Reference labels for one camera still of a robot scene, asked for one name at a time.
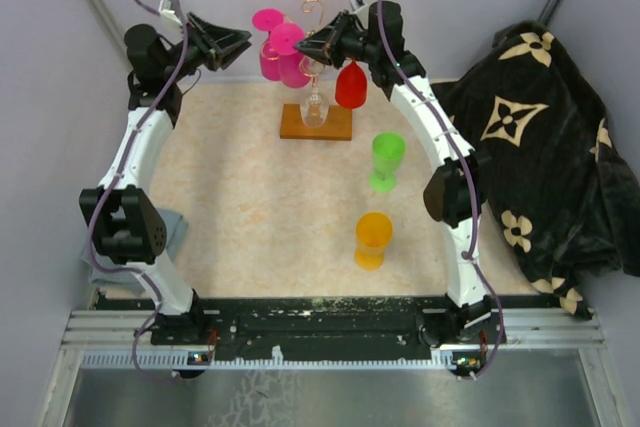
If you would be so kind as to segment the red plastic wine glass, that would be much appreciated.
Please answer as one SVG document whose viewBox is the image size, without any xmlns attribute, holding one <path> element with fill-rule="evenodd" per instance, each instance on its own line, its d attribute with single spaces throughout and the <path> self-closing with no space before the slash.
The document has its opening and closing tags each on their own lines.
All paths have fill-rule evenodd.
<svg viewBox="0 0 640 427">
<path fill-rule="evenodd" d="M 335 100 L 341 107 L 355 110 L 365 104 L 367 90 L 368 81 L 364 70 L 352 60 L 337 77 Z"/>
</svg>

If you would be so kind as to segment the magenta plastic wine glass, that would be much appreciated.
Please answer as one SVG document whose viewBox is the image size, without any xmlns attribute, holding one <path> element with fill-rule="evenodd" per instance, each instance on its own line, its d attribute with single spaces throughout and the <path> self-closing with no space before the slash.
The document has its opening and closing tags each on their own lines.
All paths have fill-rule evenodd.
<svg viewBox="0 0 640 427">
<path fill-rule="evenodd" d="M 284 14 L 273 8 L 261 9 L 252 17 L 253 27 L 266 34 L 260 47 L 259 63 L 262 76 L 272 82 L 278 82 L 281 76 L 278 67 L 280 55 L 271 47 L 270 36 L 274 28 L 283 22 Z"/>
</svg>

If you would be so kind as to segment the clear wine glass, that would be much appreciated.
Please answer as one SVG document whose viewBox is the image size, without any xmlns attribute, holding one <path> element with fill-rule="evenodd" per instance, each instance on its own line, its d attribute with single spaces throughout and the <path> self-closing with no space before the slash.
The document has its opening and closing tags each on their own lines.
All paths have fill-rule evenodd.
<svg viewBox="0 0 640 427">
<path fill-rule="evenodd" d="M 326 122 L 329 100 L 317 85 L 313 85 L 304 104 L 300 107 L 301 119 L 309 128 L 319 128 Z"/>
</svg>

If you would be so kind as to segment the gold wire wine glass rack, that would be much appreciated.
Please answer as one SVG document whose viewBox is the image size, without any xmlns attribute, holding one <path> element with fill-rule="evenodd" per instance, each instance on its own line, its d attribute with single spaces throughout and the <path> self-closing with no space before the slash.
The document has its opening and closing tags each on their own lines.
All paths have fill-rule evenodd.
<svg viewBox="0 0 640 427">
<path fill-rule="evenodd" d="M 304 100 L 283 106 L 279 136 L 283 140 L 349 141 L 352 120 L 340 114 L 321 91 L 325 66 L 300 53 L 295 45 L 312 34 L 275 8 L 257 11 L 253 26 L 266 34 L 259 52 L 262 76 L 289 89 L 308 88 Z"/>
</svg>

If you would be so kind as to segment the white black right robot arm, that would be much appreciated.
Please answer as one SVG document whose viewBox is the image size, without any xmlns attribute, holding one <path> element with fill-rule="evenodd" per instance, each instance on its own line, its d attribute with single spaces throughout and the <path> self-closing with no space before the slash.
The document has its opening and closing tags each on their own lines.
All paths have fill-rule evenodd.
<svg viewBox="0 0 640 427">
<path fill-rule="evenodd" d="M 405 47 L 404 19 L 398 3 L 377 1 L 368 20 L 343 11 L 295 48 L 323 65 L 338 68 L 346 60 L 367 65 L 373 83 L 405 117 L 425 150 L 432 176 L 423 191 L 430 217 L 444 228 L 448 255 L 446 298 L 448 334 L 470 342 L 491 316 L 490 291 L 479 270 L 479 227 L 483 169 L 480 153 L 453 126 L 436 98 L 425 68 Z"/>
</svg>

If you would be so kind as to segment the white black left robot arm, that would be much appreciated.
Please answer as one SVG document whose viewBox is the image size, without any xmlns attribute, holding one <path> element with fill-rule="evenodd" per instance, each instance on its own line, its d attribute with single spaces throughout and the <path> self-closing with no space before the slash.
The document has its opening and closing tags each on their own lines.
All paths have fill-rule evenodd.
<svg viewBox="0 0 640 427">
<path fill-rule="evenodd" d="M 124 35 L 132 70 L 126 130 L 99 184 L 81 191 L 90 265 L 104 274 L 129 274 L 152 296 L 157 312 L 176 316 L 172 330 L 184 342 L 201 341 L 208 320 L 192 310 L 194 290 L 167 251 L 168 233 L 148 191 L 159 154 L 176 127 L 183 99 L 179 82 L 204 67 L 229 67 L 251 45 L 250 32 L 211 24 L 193 13 L 175 19 L 181 42 L 167 47 L 149 24 Z"/>
</svg>

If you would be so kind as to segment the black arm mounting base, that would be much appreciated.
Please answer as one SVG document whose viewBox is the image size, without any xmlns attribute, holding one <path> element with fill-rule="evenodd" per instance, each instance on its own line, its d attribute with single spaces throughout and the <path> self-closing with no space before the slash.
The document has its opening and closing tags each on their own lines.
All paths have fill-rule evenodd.
<svg viewBox="0 0 640 427">
<path fill-rule="evenodd" d="M 173 369 L 183 378 L 224 367 L 392 367 L 433 363 L 463 377 L 505 340 L 504 314 L 491 301 L 488 321 L 455 333 L 446 298 L 320 297 L 200 299 L 194 312 L 143 319 L 133 333 L 140 349 L 184 348 Z"/>
</svg>

